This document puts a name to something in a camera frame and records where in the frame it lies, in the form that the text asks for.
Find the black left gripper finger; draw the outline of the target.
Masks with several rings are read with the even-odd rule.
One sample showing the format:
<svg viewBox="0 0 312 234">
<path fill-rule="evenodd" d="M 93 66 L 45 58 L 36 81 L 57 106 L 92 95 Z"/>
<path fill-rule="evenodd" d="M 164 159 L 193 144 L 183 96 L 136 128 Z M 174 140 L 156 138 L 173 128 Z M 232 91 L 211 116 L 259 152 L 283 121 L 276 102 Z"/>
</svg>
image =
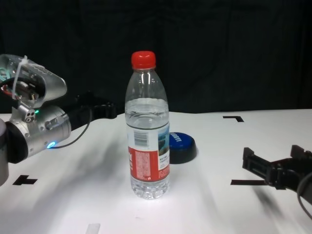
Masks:
<svg viewBox="0 0 312 234">
<path fill-rule="evenodd" d="M 96 97 L 92 91 L 87 91 L 76 96 L 76 104 L 95 104 Z"/>
<path fill-rule="evenodd" d="M 117 117 L 117 108 L 115 104 L 107 102 L 96 106 L 96 119 L 114 119 Z"/>
</svg>

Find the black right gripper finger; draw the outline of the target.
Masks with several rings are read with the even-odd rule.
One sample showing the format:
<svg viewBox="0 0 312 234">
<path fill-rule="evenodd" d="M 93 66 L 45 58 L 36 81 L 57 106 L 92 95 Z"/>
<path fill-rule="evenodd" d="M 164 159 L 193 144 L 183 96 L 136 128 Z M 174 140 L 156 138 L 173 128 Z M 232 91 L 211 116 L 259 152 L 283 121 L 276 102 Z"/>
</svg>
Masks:
<svg viewBox="0 0 312 234">
<path fill-rule="evenodd" d="M 298 145 L 292 145 L 291 148 L 291 159 L 293 161 L 311 161 L 312 160 L 312 152 L 305 151 Z"/>
<path fill-rule="evenodd" d="M 243 150 L 242 168 L 264 179 L 266 183 L 274 183 L 274 164 L 258 157 L 248 147 Z"/>
</svg>

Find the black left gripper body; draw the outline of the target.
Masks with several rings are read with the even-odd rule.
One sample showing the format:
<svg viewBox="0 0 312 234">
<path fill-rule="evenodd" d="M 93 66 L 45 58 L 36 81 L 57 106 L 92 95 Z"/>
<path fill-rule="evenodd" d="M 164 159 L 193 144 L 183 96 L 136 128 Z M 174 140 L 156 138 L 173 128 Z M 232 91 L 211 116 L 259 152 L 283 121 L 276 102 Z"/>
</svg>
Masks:
<svg viewBox="0 0 312 234">
<path fill-rule="evenodd" d="M 63 108 L 64 112 L 69 117 L 71 124 L 71 131 L 78 129 L 88 123 L 94 121 L 95 118 L 95 106 L 94 105 L 67 105 Z"/>
</svg>

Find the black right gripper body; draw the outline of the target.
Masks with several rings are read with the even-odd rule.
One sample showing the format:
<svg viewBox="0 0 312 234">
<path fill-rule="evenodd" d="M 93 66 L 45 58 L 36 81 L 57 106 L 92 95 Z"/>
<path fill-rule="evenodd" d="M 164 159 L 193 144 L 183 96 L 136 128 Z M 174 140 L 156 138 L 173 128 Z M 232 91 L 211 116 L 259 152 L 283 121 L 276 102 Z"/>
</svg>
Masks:
<svg viewBox="0 0 312 234">
<path fill-rule="evenodd" d="M 270 163 L 269 185 L 277 190 L 298 191 L 299 184 L 312 172 L 311 159 L 286 158 Z"/>
</svg>

